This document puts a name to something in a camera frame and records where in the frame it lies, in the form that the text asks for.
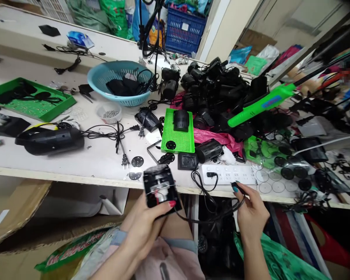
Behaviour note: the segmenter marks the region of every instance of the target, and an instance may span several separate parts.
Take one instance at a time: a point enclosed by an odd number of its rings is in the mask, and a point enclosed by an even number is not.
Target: workbench
[[[101,61],[93,58],[82,57],[82,63],[77,67],[75,72],[65,72],[63,75],[58,75],[53,67],[64,67],[59,65],[64,63],[69,66],[74,62],[75,55],[61,54],[49,52],[44,49],[42,44],[49,44],[52,47],[66,46],[66,33],[70,30],[76,30],[86,33],[95,43],[95,47],[91,52],[98,55],[99,52],[105,52],[103,56],[105,60],[132,60],[138,61],[141,51],[137,48],[136,43],[120,38],[102,34],[96,31],[88,30],[73,26],[71,24],[62,23],[57,20],[45,18],[42,16],[18,11],[14,8],[0,6],[0,14],[5,13],[5,19],[8,21],[0,22],[0,57],[3,60],[0,62],[0,84],[22,77],[39,84],[49,85],[52,81],[61,82],[69,88],[78,88],[81,84],[87,83],[86,69],[101,63]],[[57,27],[61,36],[51,38],[41,33],[39,25],[49,24]],[[159,64],[157,71],[160,72],[161,67],[169,67],[164,62],[162,55],[158,58]],[[154,66],[147,64],[147,67],[154,71]],[[181,76],[185,74],[188,65],[181,65]],[[79,122],[81,130],[86,130],[97,124],[104,124],[102,120],[95,114],[95,107],[100,102],[106,102],[107,99],[99,94],[91,93],[94,101],[93,104],[84,99],[80,94],[74,96],[77,104],[74,107],[79,107],[87,118]],[[152,93],[148,99],[158,99],[158,93]],[[168,105],[158,105],[158,109],[153,113],[159,118],[165,115],[165,110]],[[138,112],[139,107],[122,107],[122,120],[120,123],[124,128],[134,126],[137,121],[134,115]],[[25,119],[31,124],[37,124],[39,121],[18,115],[16,113],[3,109],[3,114],[9,116],[17,116]],[[54,121],[60,120],[67,115],[60,115]],[[139,140],[138,131],[128,131],[122,140],[125,152],[129,161],[135,156],[144,158],[144,164],[141,167],[145,170],[148,167],[155,165],[155,162],[147,153],[147,147],[153,142],[149,142],[147,138]],[[23,146],[14,144],[14,138],[0,137],[3,139],[3,145],[0,145],[0,175],[32,178],[62,182],[73,182],[80,184],[105,185],[126,188],[142,189],[142,178],[133,181],[128,177],[129,169],[123,169],[122,150],[119,149],[118,154],[115,151],[115,141],[107,138],[88,139],[85,138],[83,149],[61,153],[53,156],[33,156],[29,154]],[[154,157],[159,159],[163,152],[154,148],[151,150]],[[239,165],[250,165],[250,162]],[[200,189],[191,179],[190,171],[182,171],[177,169],[177,156],[175,161],[170,163],[170,168],[174,179],[176,180],[177,190],[180,193],[200,194]],[[205,186],[206,189],[211,189],[213,186]],[[213,196],[233,197],[233,192],[230,185],[218,185],[217,188],[210,192]],[[277,203],[295,203],[294,192],[283,192],[280,194],[263,194],[264,201]],[[337,208],[350,209],[350,204],[340,203],[335,196],[332,196],[330,205]]]

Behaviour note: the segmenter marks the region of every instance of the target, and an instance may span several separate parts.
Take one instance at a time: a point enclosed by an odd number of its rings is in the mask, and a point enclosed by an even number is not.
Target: woman's left hand
[[[163,224],[163,218],[155,219],[166,214],[175,204],[175,201],[169,201],[148,208],[146,196],[143,193],[136,202],[135,216],[130,222],[131,226],[122,246],[136,254],[136,257],[140,260],[146,258]]]

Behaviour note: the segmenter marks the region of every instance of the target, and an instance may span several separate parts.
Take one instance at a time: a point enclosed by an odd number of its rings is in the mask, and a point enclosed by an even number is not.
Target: green hot glue gun
[[[243,122],[251,119],[252,117],[262,113],[263,111],[270,110],[280,105],[285,99],[294,95],[293,91],[296,89],[294,84],[280,85],[271,91],[268,95],[258,100],[254,104],[245,107],[243,111],[233,118],[228,120],[230,127],[235,127]]]

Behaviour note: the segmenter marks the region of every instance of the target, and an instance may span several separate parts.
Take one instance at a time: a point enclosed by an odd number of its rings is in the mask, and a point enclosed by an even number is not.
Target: white power strip
[[[217,180],[216,176],[208,177],[208,172],[218,174],[218,185],[230,185],[234,181],[239,181],[245,185],[256,184],[254,170],[251,166],[203,164],[200,170],[202,173],[202,182],[205,185],[214,185]]]

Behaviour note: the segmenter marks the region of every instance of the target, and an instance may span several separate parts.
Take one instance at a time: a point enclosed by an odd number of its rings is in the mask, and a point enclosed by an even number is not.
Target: woman's right hand
[[[237,184],[249,196],[249,198],[245,197],[245,203],[237,210],[237,223],[241,238],[244,242],[260,243],[263,228],[270,214],[264,206],[259,192],[239,182]],[[236,192],[234,189],[234,195],[240,201],[243,200],[243,194],[240,190]]]

